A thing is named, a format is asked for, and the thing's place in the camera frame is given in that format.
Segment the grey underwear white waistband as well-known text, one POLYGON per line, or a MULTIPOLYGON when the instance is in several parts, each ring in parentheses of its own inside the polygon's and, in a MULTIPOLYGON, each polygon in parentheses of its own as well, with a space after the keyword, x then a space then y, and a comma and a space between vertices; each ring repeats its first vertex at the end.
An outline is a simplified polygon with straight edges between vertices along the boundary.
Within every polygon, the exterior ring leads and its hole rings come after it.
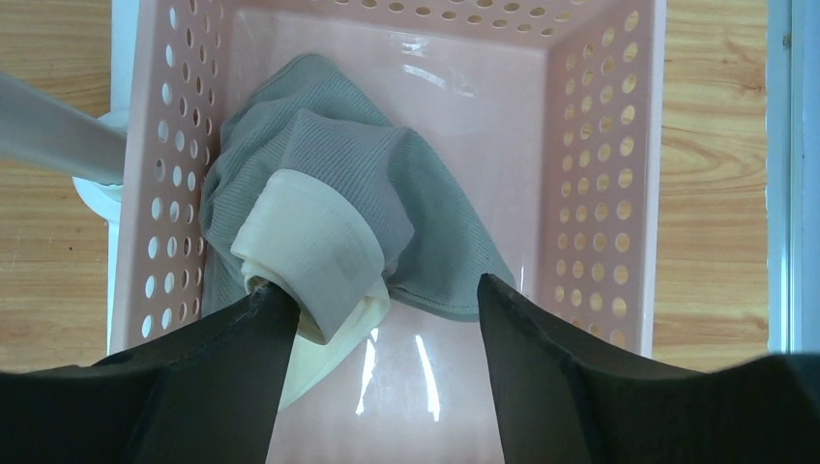
POLYGON ((431 146, 317 54, 294 58, 222 125, 200 228, 203 315, 269 284, 299 306, 281 408, 368 339, 392 302, 474 322, 480 277, 514 281, 431 146))

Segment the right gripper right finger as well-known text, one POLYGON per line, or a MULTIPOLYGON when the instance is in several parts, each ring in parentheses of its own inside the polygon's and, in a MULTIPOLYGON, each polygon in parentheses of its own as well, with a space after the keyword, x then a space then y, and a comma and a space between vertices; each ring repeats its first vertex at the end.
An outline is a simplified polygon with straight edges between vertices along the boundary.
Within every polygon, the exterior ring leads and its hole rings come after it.
POLYGON ((815 463, 819 358, 699 373, 633 354, 495 275, 480 326, 509 463, 815 463))

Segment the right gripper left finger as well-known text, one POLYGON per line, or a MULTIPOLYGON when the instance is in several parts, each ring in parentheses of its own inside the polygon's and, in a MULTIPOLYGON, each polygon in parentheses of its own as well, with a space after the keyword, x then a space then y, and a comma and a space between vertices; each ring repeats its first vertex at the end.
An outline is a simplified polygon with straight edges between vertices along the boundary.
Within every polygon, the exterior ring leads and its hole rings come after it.
POLYGON ((300 311, 268 284, 90 365, 1 376, 5 463, 262 463, 300 311))

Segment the white clothes rack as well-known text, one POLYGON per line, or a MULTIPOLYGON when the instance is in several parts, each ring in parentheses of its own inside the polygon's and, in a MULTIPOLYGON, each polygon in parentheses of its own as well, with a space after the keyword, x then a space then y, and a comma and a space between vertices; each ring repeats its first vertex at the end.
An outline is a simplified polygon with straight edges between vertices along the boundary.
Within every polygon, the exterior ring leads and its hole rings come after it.
POLYGON ((1 355, 112 346, 137 1, 1 5, 1 355))

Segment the pink plastic basket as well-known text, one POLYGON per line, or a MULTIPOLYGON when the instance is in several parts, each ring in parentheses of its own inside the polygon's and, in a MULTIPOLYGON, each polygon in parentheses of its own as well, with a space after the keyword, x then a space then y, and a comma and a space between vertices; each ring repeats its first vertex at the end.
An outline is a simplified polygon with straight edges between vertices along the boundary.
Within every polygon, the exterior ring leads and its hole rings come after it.
MULTIPOLYGON (((662 1, 116 1, 112 106, 129 125, 108 348, 201 313, 199 198, 220 126, 293 58, 334 62, 417 131, 540 307, 652 351, 662 1)), ((480 329, 393 303, 261 431, 172 417, 134 463, 500 463, 480 329)))

